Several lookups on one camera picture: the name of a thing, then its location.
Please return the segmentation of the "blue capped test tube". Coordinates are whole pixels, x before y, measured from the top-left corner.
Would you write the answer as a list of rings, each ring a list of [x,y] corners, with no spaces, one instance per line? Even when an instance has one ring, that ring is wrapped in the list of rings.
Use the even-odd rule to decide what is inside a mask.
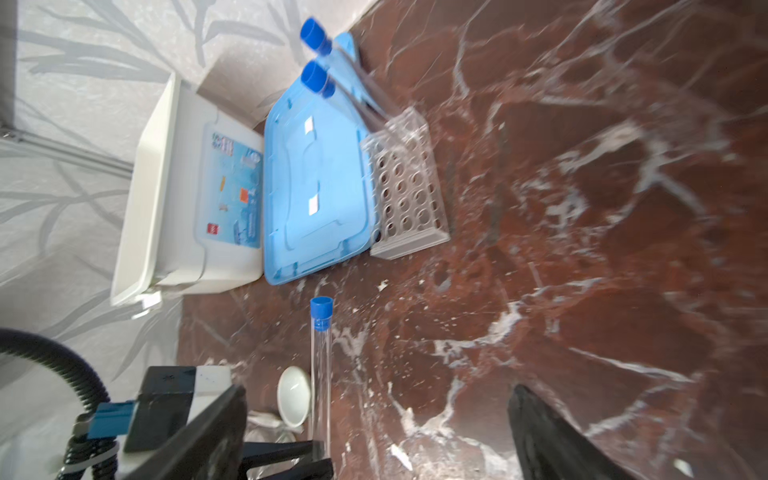
[[[334,81],[347,79],[360,98],[385,120],[403,113],[403,108],[385,92],[379,83],[342,46],[327,35],[324,27],[309,17],[300,29],[300,39],[317,54],[317,60],[326,68],[327,78]]]
[[[311,437],[313,460],[328,458],[331,442],[331,385],[332,385],[332,338],[333,299],[316,297],[310,302],[312,326],[311,379],[313,382],[313,406]]]
[[[300,79],[305,87],[320,96],[353,124],[363,126],[368,132],[373,133],[386,129],[384,121],[377,114],[338,84],[317,61],[312,60],[305,65]]]

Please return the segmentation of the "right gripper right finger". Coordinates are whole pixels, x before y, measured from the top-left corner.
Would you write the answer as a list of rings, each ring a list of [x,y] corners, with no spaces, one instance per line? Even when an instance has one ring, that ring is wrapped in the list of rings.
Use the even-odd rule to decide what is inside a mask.
[[[507,413],[524,478],[632,477],[528,387],[514,387]]]

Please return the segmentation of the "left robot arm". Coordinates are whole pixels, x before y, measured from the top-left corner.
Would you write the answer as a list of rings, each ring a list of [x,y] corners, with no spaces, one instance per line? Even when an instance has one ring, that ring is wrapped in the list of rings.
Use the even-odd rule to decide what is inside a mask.
[[[319,437],[258,440],[224,366],[150,367],[133,399],[50,338],[1,332],[1,467],[55,479],[330,479]]]

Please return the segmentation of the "clear test tube rack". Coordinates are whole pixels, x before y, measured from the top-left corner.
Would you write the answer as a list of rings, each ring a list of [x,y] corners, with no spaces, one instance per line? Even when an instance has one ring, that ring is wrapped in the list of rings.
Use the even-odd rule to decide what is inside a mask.
[[[372,256],[395,260],[446,243],[449,222],[426,119],[413,107],[368,135],[376,220]]]

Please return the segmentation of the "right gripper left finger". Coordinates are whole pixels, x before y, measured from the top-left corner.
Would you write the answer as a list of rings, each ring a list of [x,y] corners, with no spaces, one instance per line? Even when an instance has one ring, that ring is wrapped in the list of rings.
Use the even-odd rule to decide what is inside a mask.
[[[194,399],[187,383],[145,383],[126,447],[141,443],[148,451],[124,451],[121,479],[237,479],[244,447],[246,395],[240,385],[216,393],[193,419]]]

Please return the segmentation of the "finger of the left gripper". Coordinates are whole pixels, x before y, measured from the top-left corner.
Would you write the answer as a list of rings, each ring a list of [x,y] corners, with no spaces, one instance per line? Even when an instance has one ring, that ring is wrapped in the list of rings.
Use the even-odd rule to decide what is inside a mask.
[[[239,478],[247,479],[248,471],[257,467],[292,460],[297,460],[297,463],[288,470],[268,476],[268,479],[334,478],[333,462],[330,457],[325,457],[325,443],[318,440],[290,443],[246,442],[239,466]]]

